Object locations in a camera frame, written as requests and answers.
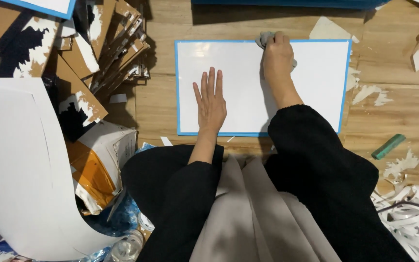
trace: green eraser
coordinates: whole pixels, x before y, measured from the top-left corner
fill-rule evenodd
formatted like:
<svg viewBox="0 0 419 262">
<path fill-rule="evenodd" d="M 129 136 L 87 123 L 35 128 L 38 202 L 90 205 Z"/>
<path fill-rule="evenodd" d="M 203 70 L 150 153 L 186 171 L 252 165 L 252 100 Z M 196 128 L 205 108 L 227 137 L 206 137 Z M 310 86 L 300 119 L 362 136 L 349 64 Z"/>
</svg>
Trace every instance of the green eraser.
<svg viewBox="0 0 419 262">
<path fill-rule="evenodd" d="M 374 159 L 380 160 L 385 157 L 392 149 L 396 148 L 400 143 L 405 140 L 405 136 L 402 134 L 396 134 L 387 142 L 384 143 L 381 147 L 376 149 L 375 152 L 371 154 Z"/>
</svg>

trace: blue panel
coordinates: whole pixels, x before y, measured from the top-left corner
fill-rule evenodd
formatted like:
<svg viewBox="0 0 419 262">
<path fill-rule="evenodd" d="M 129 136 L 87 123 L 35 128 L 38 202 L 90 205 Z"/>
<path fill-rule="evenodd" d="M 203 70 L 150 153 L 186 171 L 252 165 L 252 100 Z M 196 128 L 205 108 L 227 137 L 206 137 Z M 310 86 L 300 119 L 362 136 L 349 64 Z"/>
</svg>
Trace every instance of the blue panel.
<svg viewBox="0 0 419 262">
<path fill-rule="evenodd" d="M 180 101 L 179 101 L 179 60 L 178 60 L 178 43 L 189 43 L 189 42 L 232 42 L 232 43 L 250 43 L 255 42 L 255 40 L 174 40 L 174 57 L 176 61 L 176 94 L 177 94 L 177 135 L 178 136 L 197 136 L 198 133 L 195 132 L 181 132 L 180 131 Z M 340 133 L 342 127 L 342 116 L 344 114 L 344 102 L 346 101 L 346 90 L 347 90 L 347 76 L 349 71 L 349 60 L 350 60 L 350 51 L 352 50 L 352 40 L 351 39 L 299 39 L 299 40 L 290 40 L 290 42 L 301 43 L 301 42 L 348 42 L 349 49 L 347 51 L 347 63 L 346 63 L 346 77 L 344 81 L 344 94 L 342 96 L 342 107 L 340 109 L 340 120 L 337 134 Z M 218 136 L 220 137 L 267 137 L 267 132 L 252 132 L 252 133 L 229 133 L 229 132 L 219 132 Z"/>
<path fill-rule="evenodd" d="M 389 0 L 191 0 L 192 4 L 291 6 L 315 8 L 349 8 L 368 10 Z"/>
<path fill-rule="evenodd" d="M 35 11 L 38 11 L 38 12 L 41 12 L 41 13 L 44 13 L 44 14 L 53 15 L 53 16 L 56 16 L 56 17 L 61 17 L 61 18 L 67 19 L 67 20 L 72 18 L 73 7 L 75 5 L 75 0 L 70 0 L 69 8 L 67 10 L 67 13 L 61 13 L 61 12 L 53 11 L 53 10 L 48 9 L 48 8 L 42 8 L 42 7 L 39 7 L 37 5 L 27 3 L 27 2 L 24 2 L 24 1 L 20 1 L 20 0 L 1 0 L 1 1 L 6 2 L 6 3 L 10 3 L 10 4 L 14 4 L 14 5 L 17 5 L 17 6 L 21 6 L 23 8 L 32 9 L 32 10 L 35 10 Z"/>
</svg>

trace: black sweater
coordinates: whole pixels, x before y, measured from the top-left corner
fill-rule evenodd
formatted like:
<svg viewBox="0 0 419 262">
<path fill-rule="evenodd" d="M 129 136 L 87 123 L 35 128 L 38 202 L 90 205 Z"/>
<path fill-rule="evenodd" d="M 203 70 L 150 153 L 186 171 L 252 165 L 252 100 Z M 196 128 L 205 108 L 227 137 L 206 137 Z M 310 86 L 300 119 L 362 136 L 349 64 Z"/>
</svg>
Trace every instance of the black sweater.
<svg viewBox="0 0 419 262">
<path fill-rule="evenodd" d="M 346 150 L 315 110 L 278 110 L 268 127 L 277 149 L 265 168 L 278 191 L 297 196 L 343 262 L 409 262 L 370 200 L 378 170 Z M 187 165 L 193 146 L 158 147 L 131 158 L 123 182 L 155 225 L 139 262 L 186 262 L 215 199 L 224 149 L 213 164 Z"/>
</svg>

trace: person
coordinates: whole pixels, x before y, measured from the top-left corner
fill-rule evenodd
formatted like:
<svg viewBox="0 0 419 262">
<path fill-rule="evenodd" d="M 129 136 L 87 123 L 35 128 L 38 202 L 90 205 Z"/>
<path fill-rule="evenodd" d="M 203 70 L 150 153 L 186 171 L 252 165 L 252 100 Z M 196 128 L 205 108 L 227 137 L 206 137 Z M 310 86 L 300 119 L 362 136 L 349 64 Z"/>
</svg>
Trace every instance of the person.
<svg viewBox="0 0 419 262">
<path fill-rule="evenodd" d="M 264 53 L 278 108 L 268 127 L 277 154 L 264 166 L 232 155 L 223 164 L 216 141 L 227 112 L 214 68 L 200 90 L 193 83 L 195 146 L 149 149 L 125 164 L 123 183 L 155 226 L 137 261 L 412 261 L 370 200 L 376 167 L 345 149 L 298 95 L 289 41 L 277 32 Z"/>
</svg>

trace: left hand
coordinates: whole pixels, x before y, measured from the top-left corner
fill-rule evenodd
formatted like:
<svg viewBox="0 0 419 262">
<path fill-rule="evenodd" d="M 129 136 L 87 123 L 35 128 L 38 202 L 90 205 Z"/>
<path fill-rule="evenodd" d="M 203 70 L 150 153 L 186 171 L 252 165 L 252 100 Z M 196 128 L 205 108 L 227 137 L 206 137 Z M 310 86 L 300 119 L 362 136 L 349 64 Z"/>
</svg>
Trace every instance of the left hand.
<svg viewBox="0 0 419 262">
<path fill-rule="evenodd" d="M 193 83 L 196 102 L 198 104 L 199 133 L 218 135 L 227 116 L 226 101 L 223 98 L 223 72 L 218 70 L 216 91 L 214 86 L 215 69 L 211 67 L 209 77 L 206 72 L 201 76 L 201 93 L 198 85 Z"/>
</svg>

